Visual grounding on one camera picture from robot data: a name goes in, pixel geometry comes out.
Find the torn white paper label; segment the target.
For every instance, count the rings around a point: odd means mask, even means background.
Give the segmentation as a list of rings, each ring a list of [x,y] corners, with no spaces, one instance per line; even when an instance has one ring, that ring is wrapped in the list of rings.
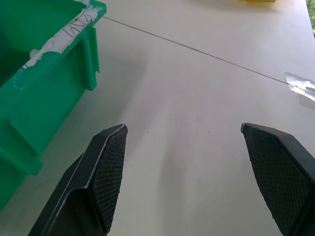
[[[85,28],[96,23],[97,17],[102,17],[107,12],[106,4],[97,0],[70,1],[80,3],[83,6],[81,12],[47,40],[41,49],[31,50],[30,59],[20,68],[21,70],[34,66],[47,52],[62,54]]]

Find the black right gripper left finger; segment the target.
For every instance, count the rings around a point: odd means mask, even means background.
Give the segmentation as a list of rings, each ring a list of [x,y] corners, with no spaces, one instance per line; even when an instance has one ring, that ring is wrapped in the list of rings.
[[[128,128],[95,135],[65,171],[28,236],[107,236],[123,179]]]

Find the clear tape strip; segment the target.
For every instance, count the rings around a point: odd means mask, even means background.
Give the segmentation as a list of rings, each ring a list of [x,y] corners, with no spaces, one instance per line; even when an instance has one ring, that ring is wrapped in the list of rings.
[[[315,102],[315,82],[289,72],[284,73],[288,87],[296,95],[304,96]]]

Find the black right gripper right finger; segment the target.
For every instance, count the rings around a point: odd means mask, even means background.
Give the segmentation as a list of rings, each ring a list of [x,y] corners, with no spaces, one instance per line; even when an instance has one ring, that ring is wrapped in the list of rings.
[[[291,134],[243,123],[256,183],[283,236],[315,236],[315,158]]]

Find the green plastic bin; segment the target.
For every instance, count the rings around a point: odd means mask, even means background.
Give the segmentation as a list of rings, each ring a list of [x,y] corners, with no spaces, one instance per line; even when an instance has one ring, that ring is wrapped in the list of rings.
[[[96,87],[97,22],[62,54],[47,52],[20,69],[82,7],[70,0],[0,0],[0,211],[27,176],[40,172],[50,141],[84,92]]]

